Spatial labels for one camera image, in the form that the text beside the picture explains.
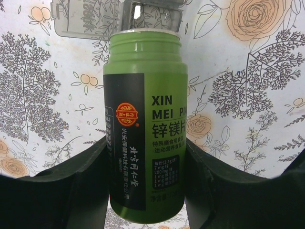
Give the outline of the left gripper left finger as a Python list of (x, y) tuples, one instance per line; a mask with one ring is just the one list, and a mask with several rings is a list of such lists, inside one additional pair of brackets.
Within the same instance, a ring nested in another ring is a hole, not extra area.
[(2, 229), (102, 229), (109, 189), (106, 138), (34, 177), (0, 177)]

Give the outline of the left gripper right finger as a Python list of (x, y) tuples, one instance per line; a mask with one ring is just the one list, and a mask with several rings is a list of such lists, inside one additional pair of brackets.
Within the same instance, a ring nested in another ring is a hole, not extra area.
[(192, 229), (302, 229), (305, 155), (267, 179), (232, 167), (187, 140), (185, 202)]

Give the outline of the green pill bottle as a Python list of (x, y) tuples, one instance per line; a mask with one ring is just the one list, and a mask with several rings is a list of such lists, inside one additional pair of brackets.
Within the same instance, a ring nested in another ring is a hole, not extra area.
[(184, 204), (187, 66), (173, 32), (133, 29), (110, 39), (103, 67), (112, 209), (138, 223)]

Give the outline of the grey weekly pill organizer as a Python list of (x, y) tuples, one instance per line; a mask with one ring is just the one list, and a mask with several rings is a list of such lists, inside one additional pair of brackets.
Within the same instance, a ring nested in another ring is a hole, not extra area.
[(133, 30), (177, 33), (182, 0), (53, 0), (51, 15), (61, 37), (107, 41)]

